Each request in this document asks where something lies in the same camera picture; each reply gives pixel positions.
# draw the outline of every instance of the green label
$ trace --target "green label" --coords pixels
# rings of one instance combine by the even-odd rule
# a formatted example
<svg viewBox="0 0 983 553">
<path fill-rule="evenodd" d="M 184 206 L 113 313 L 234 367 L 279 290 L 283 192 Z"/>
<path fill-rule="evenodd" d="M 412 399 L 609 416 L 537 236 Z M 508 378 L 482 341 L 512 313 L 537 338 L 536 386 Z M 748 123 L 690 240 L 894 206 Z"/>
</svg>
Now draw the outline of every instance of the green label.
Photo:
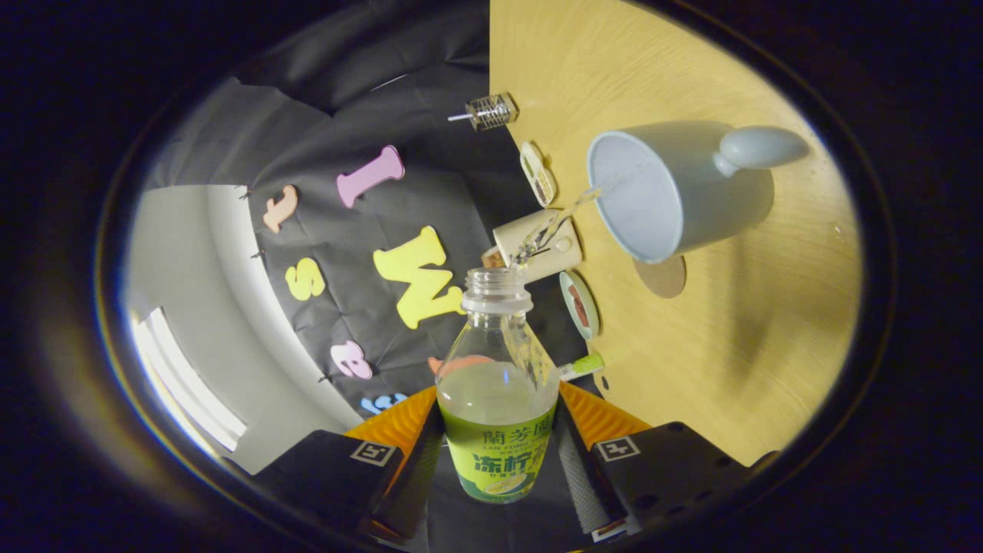
<svg viewBox="0 0 983 553">
<path fill-rule="evenodd" d="M 478 424 L 440 408 L 447 444 L 461 486 L 471 497 L 508 503 L 526 494 L 546 456 L 554 404 L 543 416 L 518 424 Z"/>
</svg>

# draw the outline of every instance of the wooden table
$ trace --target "wooden table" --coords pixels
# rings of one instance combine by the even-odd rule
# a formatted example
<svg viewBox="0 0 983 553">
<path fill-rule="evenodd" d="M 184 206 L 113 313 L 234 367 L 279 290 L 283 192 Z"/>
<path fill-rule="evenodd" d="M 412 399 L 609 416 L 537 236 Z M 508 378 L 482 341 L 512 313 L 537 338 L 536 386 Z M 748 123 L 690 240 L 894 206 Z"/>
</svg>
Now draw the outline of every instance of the wooden table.
<svg viewBox="0 0 983 553">
<path fill-rule="evenodd" d="M 643 285 L 595 208 L 574 217 L 605 398 L 653 425 L 681 420 L 744 464 L 783 448 L 840 371 L 862 279 L 849 195 L 808 123 L 728 54 L 614 0 L 491 0 L 490 92 L 515 99 L 509 130 L 547 158 L 553 207 L 588 188 L 587 147 L 605 130 L 698 119 L 806 139 L 809 157 L 774 170 L 769 217 L 687 254 L 675 298 Z"/>
</svg>

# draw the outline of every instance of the light pink letter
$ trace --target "light pink letter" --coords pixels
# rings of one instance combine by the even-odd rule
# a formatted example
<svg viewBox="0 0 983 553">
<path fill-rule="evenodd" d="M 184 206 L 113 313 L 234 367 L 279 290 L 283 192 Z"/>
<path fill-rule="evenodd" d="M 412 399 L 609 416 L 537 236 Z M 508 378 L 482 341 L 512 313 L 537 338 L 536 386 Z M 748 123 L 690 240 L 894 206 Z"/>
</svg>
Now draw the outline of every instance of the light pink letter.
<svg viewBox="0 0 983 553">
<path fill-rule="evenodd" d="M 382 153 L 350 175 L 338 175 L 338 195 L 345 207 L 355 206 L 355 199 L 376 184 L 390 178 L 401 179 L 406 174 L 403 160 L 393 146 L 386 146 Z"/>
<path fill-rule="evenodd" d="M 331 359 L 345 373 L 345 376 L 355 376 L 369 380 L 372 377 L 372 367 L 366 362 L 365 352 L 351 340 L 341 345 L 331 347 Z"/>
</svg>

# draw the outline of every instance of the orange letter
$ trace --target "orange letter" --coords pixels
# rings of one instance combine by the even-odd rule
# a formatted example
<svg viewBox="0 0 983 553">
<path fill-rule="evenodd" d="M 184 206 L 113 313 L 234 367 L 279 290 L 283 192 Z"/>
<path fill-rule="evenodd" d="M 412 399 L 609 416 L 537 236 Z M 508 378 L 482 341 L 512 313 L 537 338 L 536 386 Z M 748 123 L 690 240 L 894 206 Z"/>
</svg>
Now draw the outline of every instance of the orange letter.
<svg viewBox="0 0 983 553">
<path fill-rule="evenodd" d="M 280 223 L 293 215 L 296 209 L 297 189 L 288 184 L 283 187 L 283 200 L 279 202 L 273 202 L 272 198 L 266 200 L 266 213 L 262 216 L 262 222 L 274 233 L 279 233 Z"/>
</svg>

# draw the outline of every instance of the cork coaster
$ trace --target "cork coaster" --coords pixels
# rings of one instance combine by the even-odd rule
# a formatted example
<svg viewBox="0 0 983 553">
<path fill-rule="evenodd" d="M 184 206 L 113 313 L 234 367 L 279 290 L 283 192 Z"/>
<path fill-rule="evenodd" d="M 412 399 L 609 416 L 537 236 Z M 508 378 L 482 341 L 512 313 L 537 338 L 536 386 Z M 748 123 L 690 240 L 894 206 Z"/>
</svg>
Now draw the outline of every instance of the cork coaster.
<svg viewBox="0 0 983 553">
<path fill-rule="evenodd" d="M 682 256 L 675 256 L 653 265 L 638 260 L 634 262 L 635 272 L 652 293 L 664 298 L 675 297 L 682 293 L 682 288 L 686 285 L 686 261 Z"/>
</svg>

